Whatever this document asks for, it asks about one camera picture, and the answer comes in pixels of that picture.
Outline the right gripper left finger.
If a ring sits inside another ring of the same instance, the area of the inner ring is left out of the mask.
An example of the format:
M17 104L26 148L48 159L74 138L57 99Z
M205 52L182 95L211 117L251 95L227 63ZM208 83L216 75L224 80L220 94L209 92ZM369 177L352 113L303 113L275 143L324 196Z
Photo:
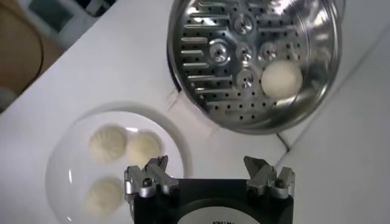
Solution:
M168 156L159 156L150 159L140 169L138 166L129 166L124 171L124 197L132 201L136 197L150 198L162 193L170 197L179 195L179 180L166 173Z

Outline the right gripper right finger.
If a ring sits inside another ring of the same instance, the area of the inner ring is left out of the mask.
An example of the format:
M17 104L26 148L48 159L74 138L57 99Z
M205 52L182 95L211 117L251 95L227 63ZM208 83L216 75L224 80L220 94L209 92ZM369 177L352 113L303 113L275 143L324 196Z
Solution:
M260 197L269 191L272 197L281 200L294 196L296 175L291 168L283 167L278 173L264 159L245 156L243 160L250 176L246 181L248 192Z

